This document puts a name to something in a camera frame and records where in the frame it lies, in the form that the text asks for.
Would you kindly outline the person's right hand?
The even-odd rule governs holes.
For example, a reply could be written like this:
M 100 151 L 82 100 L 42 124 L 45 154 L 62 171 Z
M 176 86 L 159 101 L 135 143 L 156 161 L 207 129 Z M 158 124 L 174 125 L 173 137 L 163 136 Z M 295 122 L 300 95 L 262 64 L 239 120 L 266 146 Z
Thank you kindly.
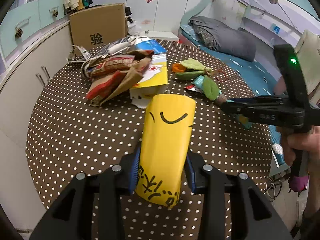
M 309 154 L 309 170 L 319 168 L 319 126 L 313 126 L 311 131 L 302 134 L 289 135 L 285 128 L 277 127 L 281 134 L 280 144 L 287 165 L 292 165 L 296 159 L 294 150 L 303 150 Z

